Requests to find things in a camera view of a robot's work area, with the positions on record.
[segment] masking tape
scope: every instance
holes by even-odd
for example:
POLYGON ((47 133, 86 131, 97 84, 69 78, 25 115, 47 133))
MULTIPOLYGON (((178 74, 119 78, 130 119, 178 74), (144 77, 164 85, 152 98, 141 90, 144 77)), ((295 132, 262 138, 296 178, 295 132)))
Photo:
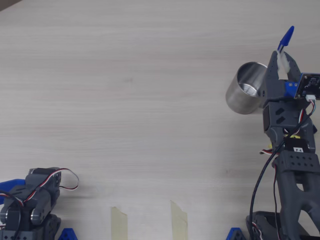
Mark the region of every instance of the masking tape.
POLYGON ((128 216, 116 207, 111 209, 111 239, 128 240, 128 216))
POLYGON ((180 207, 171 201, 172 238, 188 240, 188 216, 180 207))

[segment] wooden table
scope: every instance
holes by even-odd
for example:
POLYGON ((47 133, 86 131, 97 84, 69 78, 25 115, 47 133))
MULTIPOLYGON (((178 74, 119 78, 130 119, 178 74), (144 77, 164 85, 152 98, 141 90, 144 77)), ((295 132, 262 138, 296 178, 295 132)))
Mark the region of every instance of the wooden table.
MULTIPOLYGON (((127 214, 129 240, 170 240, 171 200, 187 212, 189 240, 246 231, 269 139, 261 112, 232 112, 225 92, 243 63, 268 64, 291 25, 287 51, 302 72, 320 72, 319 9, 318 0, 23 0, 0 12, 0 181, 74 170, 81 186, 61 190, 54 213, 81 240, 111 239, 111 207, 127 214)), ((273 174, 255 210, 274 210, 273 174)))

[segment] blue clamp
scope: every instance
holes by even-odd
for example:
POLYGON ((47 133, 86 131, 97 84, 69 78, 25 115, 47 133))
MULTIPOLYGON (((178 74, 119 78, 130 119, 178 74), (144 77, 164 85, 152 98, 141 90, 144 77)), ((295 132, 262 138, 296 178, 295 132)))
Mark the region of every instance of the blue clamp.
MULTIPOLYGON (((24 179, 14 179, 10 181, 0 182, 0 190, 10 192, 11 189, 16 185, 25 185, 26 181, 24 179)), ((4 204, 5 198, 3 196, 0 197, 0 205, 4 204)))
POLYGON ((72 228, 65 228, 58 240, 78 240, 78 238, 72 228))
POLYGON ((299 83, 294 81, 286 81, 284 83, 284 86, 285 86, 284 96, 289 98, 294 98, 296 96, 299 83))
POLYGON ((229 231, 226 240, 246 240, 245 236, 243 235, 240 227, 232 227, 229 231))

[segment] blue pen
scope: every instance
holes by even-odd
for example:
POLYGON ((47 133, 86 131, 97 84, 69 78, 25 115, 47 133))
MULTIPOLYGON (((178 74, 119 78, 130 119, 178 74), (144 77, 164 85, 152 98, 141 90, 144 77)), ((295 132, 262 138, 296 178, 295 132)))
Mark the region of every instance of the blue pen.
POLYGON ((295 26, 291 26, 289 30, 286 32, 286 34, 283 36, 283 38, 281 39, 277 49, 279 53, 282 53, 284 47, 289 45, 289 42, 292 37, 292 34, 294 33, 294 30, 295 30, 295 26))
POLYGON ((289 45, 290 39, 292 37, 292 34, 294 33, 295 27, 291 26, 289 28, 289 30, 286 32, 286 34, 283 36, 283 38, 281 39, 279 46, 277 48, 277 52, 278 52, 278 57, 280 59, 280 61, 278 61, 278 69, 280 69, 281 67, 284 68, 285 72, 288 73, 290 71, 290 64, 286 58, 286 56, 284 55, 284 48, 285 46, 289 45))

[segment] stainless steel cup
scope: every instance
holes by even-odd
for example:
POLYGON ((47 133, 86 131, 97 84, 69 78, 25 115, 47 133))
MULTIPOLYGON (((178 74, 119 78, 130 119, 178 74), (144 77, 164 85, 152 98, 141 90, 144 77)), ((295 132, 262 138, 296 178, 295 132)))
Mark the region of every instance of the stainless steel cup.
POLYGON ((225 94, 229 108, 238 114, 250 114, 259 107, 266 69, 265 65, 253 61, 239 68, 225 94))

